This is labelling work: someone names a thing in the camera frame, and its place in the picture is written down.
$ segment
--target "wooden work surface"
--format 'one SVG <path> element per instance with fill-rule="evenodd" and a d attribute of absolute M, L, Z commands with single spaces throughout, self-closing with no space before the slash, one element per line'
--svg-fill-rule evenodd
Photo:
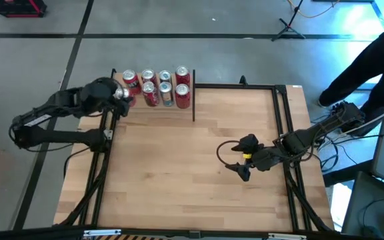
<path fill-rule="evenodd" d="M 295 129 L 310 126 L 303 90 L 287 86 Z M 280 109 L 286 131 L 281 96 Z M 282 165 L 270 171 L 252 170 L 249 182 L 224 168 L 217 146 L 254 133 L 272 145 L 278 137 L 273 100 L 268 90 L 196 89 L 196 120 L 191 111 L 134 107 L 114 134 L 99 226 L 142 229 L 200 229 L 222 231 L 292 231 Z M 100 119 L 82 118 L 82 130 L 98 128 Z M 240 153 L 221 149 L 230 163 L 243 162 Z M 83 149 L 75 145 L 73 152 Z M 78 204 L 84 194 L 92 153 L 70 160 L 55 223 Z M 320 164 L 301 164 L 307 199 L 332 227 Z M 91 204 L 87 220 L 92 214 Z M 299 225 L 303 228 L 296 200 Z"/>

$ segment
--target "light stand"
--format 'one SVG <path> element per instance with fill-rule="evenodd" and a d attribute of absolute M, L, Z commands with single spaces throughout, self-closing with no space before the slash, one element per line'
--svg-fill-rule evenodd
<path fill-rule="evenodd" d="M 292 16 L 292 18 L 288 24 L 283 19 L 279 19 L 284 24 L 284 29 L 282 29 L 276 37 L 272 38 L 272 41 L 279 39 L 282 36 L 282 34 L 284 34 L 285 32 L 288 32 L 288 31 L 296 33 L 302 39 L 306 38 L 305 36 L 303 36 L 303 34 L 299 33 L 298 31 L 296 31 L 294 28 L 291 27 L 291 24 L 293 23 L 293 20 L 296 17 L 296 14 L 299 11 L 302 2 L 303 2 L 303 0 L 300 0 L 299 5 L 294 8 L 294 14 L 293 14 L 293 16 Z"/>

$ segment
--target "gray floor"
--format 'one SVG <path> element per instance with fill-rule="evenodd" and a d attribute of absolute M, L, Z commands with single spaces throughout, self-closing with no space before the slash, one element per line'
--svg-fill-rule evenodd
<path fill-rule="evenodd" d="M 0 33 L 78 32 L 86 0 L 45 2 L 49 13 L 42 19 L 0 16 Z M 384 16 L 384 0 L 377 0 L 377 4 Z M 305 0 L 303 12 L 313 15 L 330 5 Z M 288 2 L 278 0 L 95 0 L 86 33 L 276 34 L 282 29 L 278 18 L 288 19 L 291 14 Z M 294 26 L 306 34 L 374 35 L 383 31 L 369 3 L 339 3 L 314 19 L 298 16 Z M 34 154 L 18 150 L 9 140 L 8 126 L 14 116 L 41 105 L 58 90 L 73 42 L 0 39 L 0 149 L 15 158 L 0 188 L 0 230 L 11 227 L 34 160 Z M 302 85 L 314 119 L 326 111 L 315 105 L 318 94 L 368 44 L 338 40 L 83 39 L 69 87 L 109 75 L 112 68 L 162 70 L 182 64 L 197 70 L 200 83 L 236 83 L 245 75 L 250 83 Z M 361 104 L 366 97 L 367 93 L 356 93 L 351 99 Z M 64 118 L 56 128 L 73 130 L 77 124 L 77 119 Z M 374 144 L 374 140 L 366 141 L 364 151 L 357 151 L 356 145 L 345 146 L 352 158 L 364 161 L 372 156 Z M 69 152 L 47 154 L 25 227 L 52 224 L 63 184 L 63 162 Z M 327 149 L 321 158 L 331 154 Z M 342 155 L 337 168 L 351 164 Z"/>

